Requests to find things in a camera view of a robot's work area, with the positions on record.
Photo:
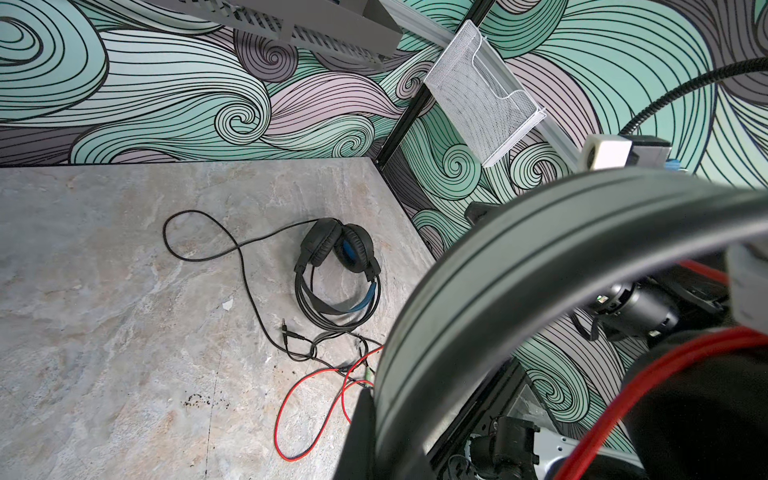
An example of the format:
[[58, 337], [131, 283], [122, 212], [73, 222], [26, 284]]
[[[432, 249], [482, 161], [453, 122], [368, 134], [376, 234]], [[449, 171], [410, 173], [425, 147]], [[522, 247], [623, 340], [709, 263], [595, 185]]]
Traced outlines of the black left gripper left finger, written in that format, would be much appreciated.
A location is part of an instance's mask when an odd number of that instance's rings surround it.
[[371, 389], [363, 390], [352, 416], [334, 480], [374, 478], [375, 405]]

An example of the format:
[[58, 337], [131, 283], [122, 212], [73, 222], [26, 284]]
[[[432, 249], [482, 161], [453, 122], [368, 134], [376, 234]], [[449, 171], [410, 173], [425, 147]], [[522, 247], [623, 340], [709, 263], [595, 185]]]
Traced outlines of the white and black headphones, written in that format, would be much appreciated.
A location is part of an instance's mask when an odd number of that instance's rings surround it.
[[375, 470], [405, 474], [492, 367], [610, 285], [767, 233], [763, 190], [637, 167], [549, 183], [502, 205], [426, 274], [375, 382]]

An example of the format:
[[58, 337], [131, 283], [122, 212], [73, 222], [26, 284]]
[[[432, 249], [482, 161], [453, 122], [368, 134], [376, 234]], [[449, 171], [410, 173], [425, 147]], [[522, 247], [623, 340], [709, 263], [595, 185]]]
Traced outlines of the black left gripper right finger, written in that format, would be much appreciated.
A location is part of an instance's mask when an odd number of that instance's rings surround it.
[[395, 480], [434, 480], [434, 471], [422, 447], [417, 448], [408, 461], [392, 475]]

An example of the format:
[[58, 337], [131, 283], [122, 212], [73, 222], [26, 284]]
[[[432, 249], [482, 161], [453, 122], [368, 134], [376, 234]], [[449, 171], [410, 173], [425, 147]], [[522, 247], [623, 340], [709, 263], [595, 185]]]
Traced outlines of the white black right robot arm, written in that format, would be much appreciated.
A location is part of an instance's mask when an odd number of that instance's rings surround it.
[[[620, 282], [587, 304], [594, 320], [585, 339], [649, 337], [651, 351], [639, 358], [625, 380], [636, 385], [665, 355], [702, 342], [704, 330], [678, 325], [679, 294], [643, 281]], [[666, 379], [645, 382], [624, 420], [638, 441], [654, 479], [764, 479], [767, 476], [767, 410], [758, 395], [767, 390], [767, 347], [725, 351], [704, 345], [694, 364]]]

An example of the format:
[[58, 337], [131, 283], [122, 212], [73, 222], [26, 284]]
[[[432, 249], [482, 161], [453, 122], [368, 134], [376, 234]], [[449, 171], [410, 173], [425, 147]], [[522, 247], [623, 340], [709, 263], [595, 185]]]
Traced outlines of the black vertical frame post right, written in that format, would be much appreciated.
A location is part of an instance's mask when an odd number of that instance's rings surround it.
[[456, 45], [457, 37], [465, 26], [473, 23], [476, 27], [479, 27], [482, 24], [495, 1], [473, 1], [467, 13], [454, 30], [444, 28], [439, 23], [433, 21], [428, 16], [420, 14], [402, 1], [383, 1], [382, 4], [406, 31], [441, 48], [442, 53], [435, 61], [432, 69], [424, 77], [417, 93], [410, 100], [405, 112], [400, 116], [381, 150], [373, 160], [379, 171], [382, 171], [387, 165], [395, 150], [404, 140], [405, 135], [415, 124], [415, 121], [437, 102], [434, 95], [434, 90], [436, 89], [434, 83], [440, 74], [446, 72], [446, 69], [440, 66], [439, 62], [444, 60], [446, 55]]

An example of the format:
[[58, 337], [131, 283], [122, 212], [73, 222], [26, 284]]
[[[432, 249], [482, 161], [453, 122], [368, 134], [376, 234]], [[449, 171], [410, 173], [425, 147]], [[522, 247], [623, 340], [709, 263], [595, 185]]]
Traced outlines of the black perforated wall tray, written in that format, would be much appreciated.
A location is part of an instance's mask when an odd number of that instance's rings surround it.
[[403, 36], [401, 28], [379, 1], [185, 0], [157, 4], [269, 40], [375, 68], [396, 52]]

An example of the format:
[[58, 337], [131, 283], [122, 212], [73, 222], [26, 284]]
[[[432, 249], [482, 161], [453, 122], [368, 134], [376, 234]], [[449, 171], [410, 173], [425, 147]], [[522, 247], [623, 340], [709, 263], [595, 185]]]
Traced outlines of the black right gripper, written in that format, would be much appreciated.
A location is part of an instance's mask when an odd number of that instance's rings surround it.
[[464, 218], [471, 226], [477, 226], [494, 219], [501, 206], [487, 202], [471, 202], [465, 209]]

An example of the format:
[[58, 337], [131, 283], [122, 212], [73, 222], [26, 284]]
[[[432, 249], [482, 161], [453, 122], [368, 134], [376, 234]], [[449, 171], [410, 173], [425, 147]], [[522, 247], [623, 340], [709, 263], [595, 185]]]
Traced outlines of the grey mesh wall holder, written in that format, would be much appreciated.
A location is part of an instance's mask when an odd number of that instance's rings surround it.
[[[440, 62], [455, 64], [459, 68], [469, 66], [468, 58], [459, 60], [456, 54], [446, 55]], [[434, 83], [434, 95], [448, 120], [482, 165], [482, 159], [492, 154], [509, 135], [512, 126], [523, 121], [525, 116], [507, 111], [496, 119], [483, 121], [481, 116], [491, 112], [488, 103], [491, 97], [481, 92], [480, 80], [463, 82], [462, 76], [458, 72], [440, 74]]]

